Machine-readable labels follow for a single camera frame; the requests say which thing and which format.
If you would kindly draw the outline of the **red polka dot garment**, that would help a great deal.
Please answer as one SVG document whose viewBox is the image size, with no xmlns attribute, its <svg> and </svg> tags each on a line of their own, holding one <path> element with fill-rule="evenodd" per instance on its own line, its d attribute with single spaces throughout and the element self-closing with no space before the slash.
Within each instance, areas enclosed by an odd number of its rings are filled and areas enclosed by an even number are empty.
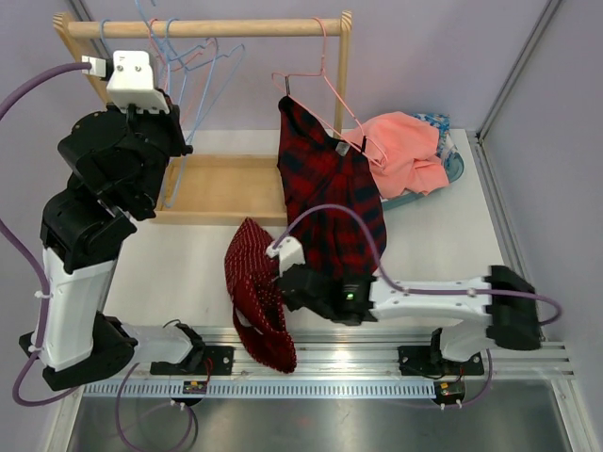
<svg viewBox="0 0 603 452">
<path fill-rule="evenodd" d="M 233 324 L 248 354 L 264 366 L 290 374 L 297 367 L 297 355 L 276 282 L 278 263 L 267 256 L 271 243 L 267 231 L 245 218 L 224 257 L 225 283 Z"/>
</svg>

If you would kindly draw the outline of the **light blue hanger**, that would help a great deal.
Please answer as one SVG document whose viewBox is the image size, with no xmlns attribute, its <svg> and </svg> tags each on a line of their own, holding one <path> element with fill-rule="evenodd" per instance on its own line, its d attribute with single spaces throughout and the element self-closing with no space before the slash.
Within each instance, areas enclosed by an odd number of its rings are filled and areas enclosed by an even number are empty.
<svg viewBox="0 0 603 452">
<path fill-rule="evenodd" d="M 144 25 L 146 26 L 146 28 L 148 30 L 151 30 L 152 27 L 153 27 L 153 25 L 152 25 L 152 18 L 148 14 L 147 8 L 144 6 L 144 1 L 142 1 L 142 0 L 135 0 L 134 4 L 135 4 L 135 8 L 136 8 L 138 17 L 144 23 Z"/>
<path fill-rule="evenodd" d="M 183 137 L 185 143 L 190 145 L 202 122 L 236 73 L 246 54 L 245 45 L 240 43 L 229 52 L 223 53 L 216 38 L 206 38 L 190 49 L 178 52 L 172 45 L 170 36 L 160 39 L 155 34 L 150 35 L 150 43 L 162 64 L 161 88 L 168 94 L 173 94 L 175 90 L 171 87 L 172 75 L 177 72 L 183 74 L 177 104 L 181 108 L 181 126 L 189 128 L 183 132 Z M 232 57 L 235 53 L 238 53 L 239 57 L 229 74 L 215 74 L 220 61 Z"/>
<path fill-rule="evenodd" d="M 107 57 L 111 59 L 113 57 L 113 51 L 107 43 L 105 33 L 105 24 L 108 22 L 109 19 L 103 19 L 103 21 L 100 22 L 99 35 L 100 41 L 105 47 Z M 160 38 L 159 35 L 154 32 L 155 22 L 157 22 L 157 18 L 152 18 L 153 27 L 151 30 L 147 29 L 148 41 L 155 52 L 155 56 L 161 60 L 163 69 L 166 70 L 170 66 L 171 61 L 178 61 L 180 64 L 182 64 L 183 59 L 181 56 L 178 56 L 175 50 L 172 48 L 170 39 L 166 37 Z"/>
</svg>

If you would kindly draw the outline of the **pink pleated skirt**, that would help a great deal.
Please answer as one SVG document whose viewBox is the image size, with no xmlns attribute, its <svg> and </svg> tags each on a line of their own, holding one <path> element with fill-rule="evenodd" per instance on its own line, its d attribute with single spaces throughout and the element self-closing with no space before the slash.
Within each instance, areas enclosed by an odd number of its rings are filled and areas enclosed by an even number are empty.
<svg viewBox="0 0 603 452">
<path fill-rule="evenodd" d="M 437 155 L 436 127 L 396 111 L 366 121 L 343 134 L 365 149 L 373 180 L 384 199 L 409 191 L 428 195 L 448 186 L 448 177 Z"/>
</svg>

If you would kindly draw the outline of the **blue floral garment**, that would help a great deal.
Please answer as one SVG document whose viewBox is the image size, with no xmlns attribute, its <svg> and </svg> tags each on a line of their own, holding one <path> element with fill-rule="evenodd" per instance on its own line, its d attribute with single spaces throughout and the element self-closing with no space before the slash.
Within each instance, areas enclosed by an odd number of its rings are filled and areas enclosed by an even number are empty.
<svg viewBox="0 0 603 452">
<path fill-rule="evenodd" d="M 438 130 L 439 138 L 436 154 L 442 161 L 450 160 L 451 156 L 456 152 L 456 146 L 449 133 L 449 116 L 437 113 L 415 113 L 413 117 L 428 123 Z"/>
</svg>

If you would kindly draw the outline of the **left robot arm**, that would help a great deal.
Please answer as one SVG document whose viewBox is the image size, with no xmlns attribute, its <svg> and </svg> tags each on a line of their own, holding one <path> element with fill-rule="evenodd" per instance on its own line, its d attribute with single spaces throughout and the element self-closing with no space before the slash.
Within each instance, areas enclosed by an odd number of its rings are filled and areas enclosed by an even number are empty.
<svg viewBox="0 0 603 452">
<path fill-rule="evenodd" d="M 170 161 L 192 151 L 179 108 L 108 105 L 81 118 L 57 150 L 71 174 L 42 211 L 45 324 L 21 336 L 21 348 L 42 363 L 55 391 L 109 379 L 134 363 L 197 372 L 205 344 L 188 325 L 140 327 L 104 314 L 123 242 L 155 216 Z"/>
</svg>

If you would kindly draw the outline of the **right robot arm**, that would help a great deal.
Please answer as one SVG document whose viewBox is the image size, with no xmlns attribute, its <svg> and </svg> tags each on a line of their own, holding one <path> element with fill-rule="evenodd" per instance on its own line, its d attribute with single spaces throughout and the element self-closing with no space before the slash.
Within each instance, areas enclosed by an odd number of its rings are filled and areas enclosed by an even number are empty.
<svg viewBox="0 0 603 452">
<path fill-rule="evenodd" d="M 278 277 L 277 286 L 289 310 L 304 308 L 349 327 L 401 317 L 454 320 L 436 328 L 428 345 L 399 349 L 404 376 L 480 375 L 481 353 L 490 347 L 541 347 L 534 289 L 506 266 L 490 266 L 484 277 L 407 287 L 376 276 L 334 279 L 296 264 Z"/>
</svg>

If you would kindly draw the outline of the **red plaid skirt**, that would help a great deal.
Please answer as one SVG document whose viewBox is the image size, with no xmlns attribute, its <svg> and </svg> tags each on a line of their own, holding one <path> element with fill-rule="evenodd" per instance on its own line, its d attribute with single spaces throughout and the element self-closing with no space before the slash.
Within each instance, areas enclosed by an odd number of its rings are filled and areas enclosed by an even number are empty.
<svg viewBox="0 0 603 452">
<path fill-rule="evenodd" d="M 287 222 L 323 204 L 354 211 L 366 224 L 377 251 L 387 236 L 378 188 L 368 160 L 347 143 L 330 137 L 320 122 L 289 97 L 279 101 L 281 129 L 277 168 L 282 179 Z M 291 234 L 302 244 L 306 263 L 339 279 L 373 273 L 377 266 L 368 241 L 349 214 L 324 209 L 304 218 Z"/>
</svg>

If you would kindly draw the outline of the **wooden clothes rack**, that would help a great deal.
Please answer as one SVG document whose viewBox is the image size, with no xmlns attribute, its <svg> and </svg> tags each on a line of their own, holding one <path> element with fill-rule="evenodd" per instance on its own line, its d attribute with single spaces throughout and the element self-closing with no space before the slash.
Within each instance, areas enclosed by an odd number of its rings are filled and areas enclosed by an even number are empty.
<svg viewBox="0 0 603 452">
<path fill-rule="evenodd" d="M 326 20 L 328 36 L 338 38 L 339 18 Z M 165 35 L 167 22 L 154 31 Z M 99 22 L 79 22 L 68 12 L 57 13 L 53 26 L 74 59 L 90 53 L 88 40 L 100 38 Z M 105 24 L 107 38 L 147 36 L 143 22 Z M 284 38 L 321 36 L 312 19 L 179 21 L 169 36 L 183 38 Z M 263 225 L 284 226 L 285 205 L 276 168 L 277 137 L 269 131 L 207 132 L 202 150 L 175 162 L 167 172 L 172 208 L 161 204 L 160 223 L 235 225 L 254 217 Z"/>
</svg>

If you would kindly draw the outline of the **teal plastic bin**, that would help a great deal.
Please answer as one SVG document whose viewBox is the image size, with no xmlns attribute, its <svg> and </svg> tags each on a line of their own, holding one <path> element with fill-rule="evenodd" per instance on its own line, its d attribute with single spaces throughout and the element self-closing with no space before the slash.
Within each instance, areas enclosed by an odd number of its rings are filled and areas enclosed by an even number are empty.
<svg viewBox="0 0 603 452">
<path fill-rule="evenodd" d="M 447 136 L 442 147 L 441 162 L 451 185 L 461 178 L 464 173 L 464 160 L 450 136 Z M 382 199 L 382 208 L 388 211 L 422 198 L 425 198 L 425 195 L 406 190 L 396 198 Z"/>
</svg>

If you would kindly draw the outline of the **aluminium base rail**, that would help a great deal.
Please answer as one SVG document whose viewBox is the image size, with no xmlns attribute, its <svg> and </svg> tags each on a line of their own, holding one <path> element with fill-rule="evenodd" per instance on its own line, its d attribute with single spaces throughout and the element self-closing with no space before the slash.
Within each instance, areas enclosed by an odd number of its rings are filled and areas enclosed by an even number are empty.
<svg viewBox="0 0 603 452">
<path fill-rule="evenodd" d="M 208 345 L 235 349 L 233 375 L 243 379 L 279 378 L 281 375 L 256 363 L 241 345 L 234 328 L 198 327 Z M 293 330 L 298 365 L 292 379 L 380 379 L 399 376 L 398 348 L 426 345 L 431 327 L 368 329 L 334 327 Z M 535 351 L 491 349 L 497 380 L 573 379 L 574 368 L 564 343 L 546 341 Z"/>
</svg>

